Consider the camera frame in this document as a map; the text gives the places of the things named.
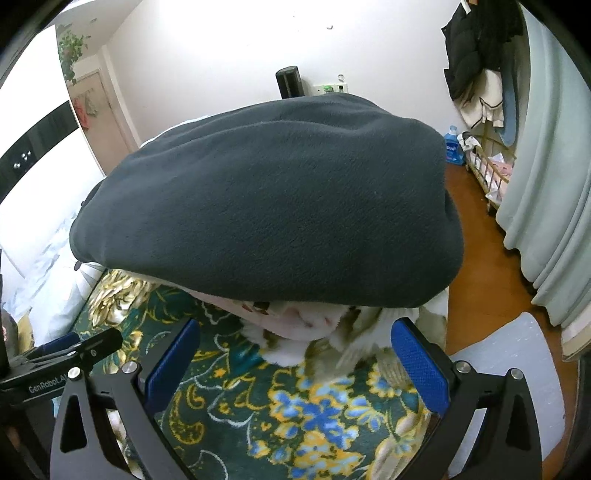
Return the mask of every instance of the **green plant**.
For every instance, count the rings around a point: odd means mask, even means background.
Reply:
[[[82,47],[88,48],[86,39],[89,35],[81,35],[80,37],[73,34],[70,29],[60,37],[57,43],[57,52],[60,56],[61,71],[64,74],[66,82],[76,84],[74,78],[74,64],[82,56]]]

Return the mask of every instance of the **white wall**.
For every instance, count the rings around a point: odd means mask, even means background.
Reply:
[[[189,118],[280,97],[275,72],[349,93],[447,132],[441,27],[458,0],[143,0],[107,44],[142,141]]]
[[[78,60],[74,65],[74,76],[76,80],[82,78],[89,73],[95,72],[100,69],[100,63],[98,55],[91,55],[90,57]]]

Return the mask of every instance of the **white pillow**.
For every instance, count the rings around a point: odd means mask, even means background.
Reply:
[[[70,227],[76,215],[77,212],[74,211],[66,215],[41,255],[33,263],[22,284],[11,297],[3,299],[5,303],[2,307],[16,321],[19,321],[31,309],[33,299],[45,285],[51,268],[60,256],[60,251],[70,242]]]
[[[69,242],[61,249],[29,313],[35,346],[70,331],[104,271],[105,268],[96,263],[79,264]]]

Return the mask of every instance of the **folded blanket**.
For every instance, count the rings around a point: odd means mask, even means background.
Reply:
[[[353,95],[175,127],[91,192],[75,256],[247,301],[418,307],[463,254],[435,130]]]

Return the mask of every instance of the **light blue curtain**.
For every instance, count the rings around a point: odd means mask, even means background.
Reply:
[[[552,33],[524,16],[530,95],[496,221],[538,289],[532,303],[564,327],[591,300],[591,92]]]

